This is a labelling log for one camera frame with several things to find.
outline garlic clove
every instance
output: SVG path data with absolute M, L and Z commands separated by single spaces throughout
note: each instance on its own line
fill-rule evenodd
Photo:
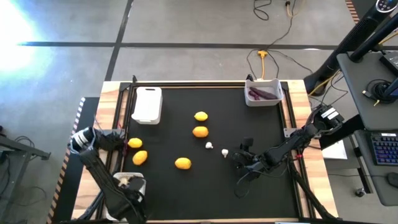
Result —
M 211 144 L 211 142 L 208 142 L 208 143 L 206 143 L 206 146 L 205 146 L 207 149 L 212 149 L 213 148 L 213 145 Z
M 221 153 L 224 156 L 224 158 L 226 158 L 226 155 L 228 155 L 228 149 L 221 150 Z

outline white paper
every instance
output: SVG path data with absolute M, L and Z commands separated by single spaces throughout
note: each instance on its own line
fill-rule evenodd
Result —
M 346 149 L 344 148 L 343 140 L 340 140 L 333 145 L 322 150 L 323 158 L 325 159 L 347 159 Z

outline concrete floor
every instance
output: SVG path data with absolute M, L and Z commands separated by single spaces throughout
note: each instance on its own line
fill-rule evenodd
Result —
M 72 130 L 78 102 L 99 96 L 112 47 L 16 47 L 16 42 L 115 42 L 127 0 L 1 1 L 0 124 L 10 138 L 30 137 L 52 152 L 49 161 L 29 164 L 19 189 L 20 198 L 33 201 L 46 190 L 47 200 L 33 207 L 14 207 L 9 222 L 28 219 L 44 223 Z M 123 42 L 269 44 L 288 28 L 285 1 L 265 8 L 270 20 L 252 13 L 252 1 L 135 0 Z M 279 44 L 337 45 L 354 26 L 344 0 L 307 0 L 295 17 L 290 34 Z M 121 48 L 112 80 L 242 80 L 250 73 L 249 49 Z M 329 50 L 280 50 L 316 70 Z M 309 71 L 273 52 L 280 79 L 302 79 Z M 249 58 L 257 76 L 261 61 Z M 266 78 L 276 66 L 266 58 Z M 347 89 L 344 79 L 336 84 Z M 331 90 L 325 103 L 342 93 Z M 334 104 L 346 118 L 357 111 L 348 94 Z M 383 207 L 376 195 L 352 196 L 359 178 L 331 177 L 339 214 L 345 220 L 396 223 L 397 207 Z

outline black table surface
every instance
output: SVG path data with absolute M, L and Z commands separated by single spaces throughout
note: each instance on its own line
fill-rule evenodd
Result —
M 279 178 L 262 176 L 250 184 L 249 194 L 237 198 L 239 179 L 222 149 L 239 150 L 244 137 L 253 137 L 252 152 L 264 152 L 280 144 L 284 137 L 279 105 L 248 107 L 243 88 L 162 89 L 160 123 L 140 125 L 132 120 L 129 138 L 141 138 L 148 159 L 135 166 L 129 150 L 124 172 L 140 172 L 147 180 L 146 202 L 150 220 L 194 220 L 215 218 L 293 218 L 298 217 L 295 192 L 289 172 Z M 204 122 L 194 119 L 198 111 L 208 113 Z M 206 126 L 209 136 L 198 139 L 195 126 Z M 205 149 L 212 142 L 213 149 Z M 192 161 L 189 170 L 179 170 L 179 157 Z M 271 175 L 279 175 L 282 164 Z M 247 189 L 243 182 L 238 193 Z
M 368 146 L 365 131 L 355 131 L 354 136 L 366 163 L 370 176 L 386 176 L 390 172 L 398 172 L 398 166 L 377 166 L 373 161 L 371 149 Z M 371 177 L 380 202 L 385 206 L 398 205 L 398 188 L 391 186 L 386 177 Z
M 392 131 L 398 129 L 398 101 L 373 106 L 374 100 L 366 98 L 362 91 L 375 79 L 393 81 L 396 77 L 380 61 L 380 53 L 366 54 L 359 63 L 352 62 L 346 54 L 337 55 L 341 71 L 353 96 L 364 127 L 369 131 Z

